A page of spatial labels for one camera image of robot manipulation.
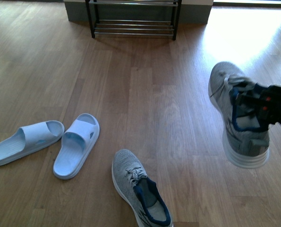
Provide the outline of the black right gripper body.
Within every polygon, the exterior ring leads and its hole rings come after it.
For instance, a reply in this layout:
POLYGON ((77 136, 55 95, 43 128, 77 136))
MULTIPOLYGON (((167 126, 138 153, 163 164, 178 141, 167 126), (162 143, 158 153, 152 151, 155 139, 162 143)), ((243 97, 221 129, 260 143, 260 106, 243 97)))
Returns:
POLYGON ((234 87, 234 127, 237 130, 267 130, 281 124, 281 87, 234 87))

